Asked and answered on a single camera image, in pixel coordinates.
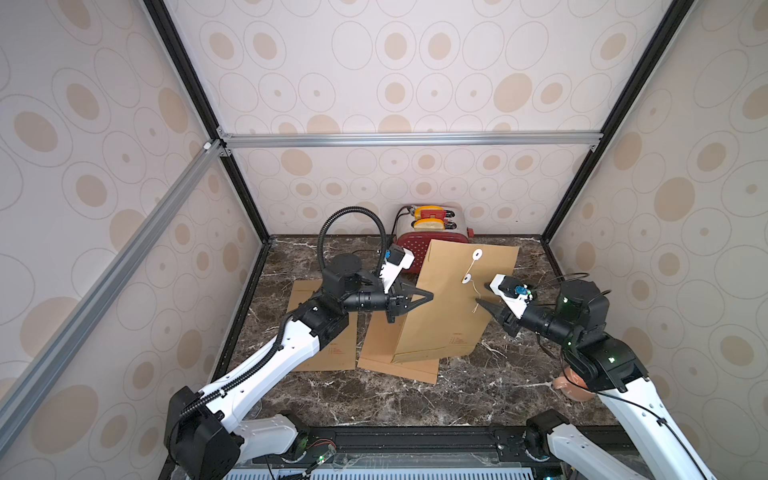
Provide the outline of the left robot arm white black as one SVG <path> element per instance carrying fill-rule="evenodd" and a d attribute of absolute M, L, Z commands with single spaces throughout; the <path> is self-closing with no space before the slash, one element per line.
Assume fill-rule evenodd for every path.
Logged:
<path fill-rule="evenodd" d="M 414 256 L 390 247 L 369 272 L 354 254 L 322 269 L 320 287 L 281 320 L 276 336 L 239 366 L 198 391 L 181 388 L 169 401 L 164 445 L 191 479 L 222 479 L 237 464 L 269 455 L 301 459 L 309 431 L 290 414 L 249 420 L 247 414 L 280 380 L 327 347 L 356 312 L 383 312 L 394 322 L 430 302 L 432 293 L 400 279 Z"/>

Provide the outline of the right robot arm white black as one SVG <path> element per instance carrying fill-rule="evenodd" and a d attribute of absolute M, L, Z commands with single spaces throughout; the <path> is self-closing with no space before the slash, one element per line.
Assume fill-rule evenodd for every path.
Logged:
<path fill-rule="evenodd" d="M 594 282 L 562 282 L 553 306 L 539 304 L 533 287 L 508 275 L 496 275 L 486 288 L 500 300 L 480 299 L 478 305 L 511 336 L 527 330 L 558 345 L 564 373 L 581 378 L 578 389 L 596 395 L 612 412 L 654 478 L 714 478 L 639 357 L 606 333 L 609 300 Z M 524 444 L 531 459 L 560 460 L 587 479 L 639 476 L 554 409 L 527 420 Z"/>

